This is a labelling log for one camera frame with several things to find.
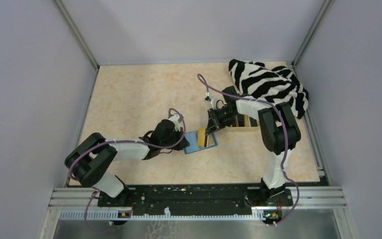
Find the blue leather card holder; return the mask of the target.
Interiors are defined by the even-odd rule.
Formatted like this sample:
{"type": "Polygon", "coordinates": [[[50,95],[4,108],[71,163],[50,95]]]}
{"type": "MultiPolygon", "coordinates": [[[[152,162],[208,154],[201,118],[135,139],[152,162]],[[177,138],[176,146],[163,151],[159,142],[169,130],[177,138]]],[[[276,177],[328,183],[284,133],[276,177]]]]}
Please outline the blue leather card holder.
{"type": "Polygon", "coordinates": [[[189,146],[184,148],[184,153],[191,154],[218,146],[215,135],[213,133],[206,135],[205,133],[204,128],[186,133],[185,139],[188,141],[189,146]]]}

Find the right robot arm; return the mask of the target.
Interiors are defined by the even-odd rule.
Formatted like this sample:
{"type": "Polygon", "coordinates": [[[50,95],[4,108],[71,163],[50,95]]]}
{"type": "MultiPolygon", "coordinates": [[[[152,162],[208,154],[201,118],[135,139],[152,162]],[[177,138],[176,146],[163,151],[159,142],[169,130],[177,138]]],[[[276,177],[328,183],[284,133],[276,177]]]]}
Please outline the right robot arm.
{"type": "Polygon", "coordinates": [[[274,105],[252,96],[239,96],[234,87],[222,91],[226,104],[219,108],[217,100],[206,96],[211,103],[208,109],[207,135],[227,126],[237,115],[246,115],[257,120],[262,141],[269,151],[268,168],[261,179],[260,198],[266,205],[273,205],[286,189],[286,169],[288,158],[296,143],[301,139],[300,129],[289,103],[274,105]]]}

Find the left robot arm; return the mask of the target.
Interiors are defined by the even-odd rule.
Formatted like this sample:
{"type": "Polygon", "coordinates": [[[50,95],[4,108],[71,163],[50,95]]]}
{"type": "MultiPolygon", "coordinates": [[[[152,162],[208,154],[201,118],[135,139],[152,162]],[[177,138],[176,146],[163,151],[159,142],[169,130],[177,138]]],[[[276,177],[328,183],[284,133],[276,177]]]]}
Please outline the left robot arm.
{"type": "Polygon", "coordinates": [[[189,146],[185,123],[178,114],[161,120],[154,130],[136,140],[108,140],[92,133],[65,159],[70,177],[83,187],[106,193],[117,206],[129,200],[127,186],[108,172],[111,163],[121,160],[149,160],[162,150],[180,151],[189,146]]]}

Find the zebra striped cloth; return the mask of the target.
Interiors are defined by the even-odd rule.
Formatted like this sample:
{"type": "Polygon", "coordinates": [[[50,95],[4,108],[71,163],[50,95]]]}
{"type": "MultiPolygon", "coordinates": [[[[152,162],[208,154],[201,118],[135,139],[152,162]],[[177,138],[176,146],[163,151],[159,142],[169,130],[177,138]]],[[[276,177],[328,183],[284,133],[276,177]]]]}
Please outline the zebra striped cloth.
{"type": "Polygon", "coordinates": [[[228,63],[228,72],[239,93],[275,105],[289,103],[297,119],[304,117],[309,93],[287,66],[269,69],[263,62],[232,59],[228,63]]]}

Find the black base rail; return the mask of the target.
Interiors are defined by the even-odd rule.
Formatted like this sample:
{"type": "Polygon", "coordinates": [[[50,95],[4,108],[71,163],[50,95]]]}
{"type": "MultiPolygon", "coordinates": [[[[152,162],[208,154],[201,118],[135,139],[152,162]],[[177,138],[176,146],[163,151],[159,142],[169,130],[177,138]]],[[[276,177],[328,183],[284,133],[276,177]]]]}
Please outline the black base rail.
{"type": "Polygon", "coordinates": [[[134,216],[249,215],[252,207],[293,206],[290,189],[271,198],[256,184],[131,185],[115,198],[98,196],[99,207],[133,207],[134,216]]]}

